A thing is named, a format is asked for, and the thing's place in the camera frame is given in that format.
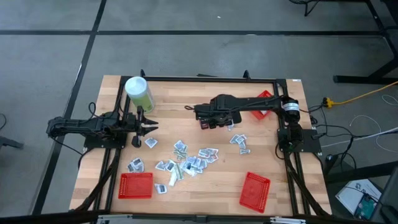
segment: gray floor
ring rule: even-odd
[[[0,1],[0,29],[90,30],[100,0]],[[374,1],[385,25],[392,25],[386,8]],[[364,4],[321,2],[309,17],[303,7],[286,1],[108,1],[100,30],[375,30]],[[60,116],[87,43],[87,36],[0,36],[0,113],[7,126],[1,135],[25,143],[23,150],[0,151],[0,217],[30,212],[52,141],[47,121]],[[87,105],[96,100],[103,75],[195,76],[197,73],[240,77],[302,79],[307,102],[324,96],[335,101],[379,88],[377,85],[336,84],[333,75],[366,76],[392,58],[380,38],[280,36],[97,36],[80,88],[73,118],[89,117]],[[389,76],[398,77],[398,70]],[[397,106],[381,95],[398,97],[396,87],[349,105],[326,110],[329,124],[348,126],[364,114],[383,130],[397,126]],[[314,116],[321,122],[320,113]],[[366,118],[352,127],[356,134],[378,132]],[[322,139],[322,144],[345,138]],[[394,148],[396,136],[380,143]],[[81,149],[83,139],[69,135],[65,143]],[[346,144],[325,148],[344,151]],[[398,154],[380,149],[374,139],[358,141],[351,150],[358,167],[395,161]],[[77,175],[78,156],[63,148],[44,212],[68,209]],[[385,179],[377,179],[383,185]]]

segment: white bottle cap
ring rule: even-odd
[[[146,94],[148,84],[142,77],[132,77],[127,80],[124,88],[131,98],[140,98]]]

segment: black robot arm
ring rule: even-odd
[[[107,142],[117,142],[118,139],[125,140],[125,138],[120,136],[125,136],[127,133],[136,133],[136,136],[133,137],[132,145],[140,147],[140,137],[158,128],[142,127],[142,124],[150,125],[158,124],[158,122],[145,118],[141,106],[137,108],[137,115],[128,113],[126,119],[120,119],[119,117],[120,114],[117,111],[107,112],[101,116],[86,120],[56,117],[49,121],[46,133],[50,138],[64,136],[69,133],[81,134],[86,137],[86,140],[93,139],[91,142],[99,142],[97,144],[98,147],[107,145]]]
[[[236,98],[232,95],[218,95],[210,103],[195,105],[193,110],[202,129],[238,124],[242,121],[240,111],[273,111],[287,123],[286,129],[278,134],[280,145],[296,148],[303,144],[299,102],[288,96]]]

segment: red grid tray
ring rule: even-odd
[[[264,213],[270,184],[269,179],[248,172],[239,203],[257,212]]]
[[[272,97],[272,94],[270,94],[267,90],[264,90],[260,95],[257,97]],[[264,119],[269,111],[267,111],[265,114],[261,113],[261,111],[252,111],[251,112],[257,119]]]
[[[151,198],[153,184],[152,173],[121,174],[119,199]]]

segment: bottle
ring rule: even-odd
[[[154,109],[155,102],[144,78],[130,78],[127,80],[124,89],[136,107],[142,106],[145,113],[149,113]]]

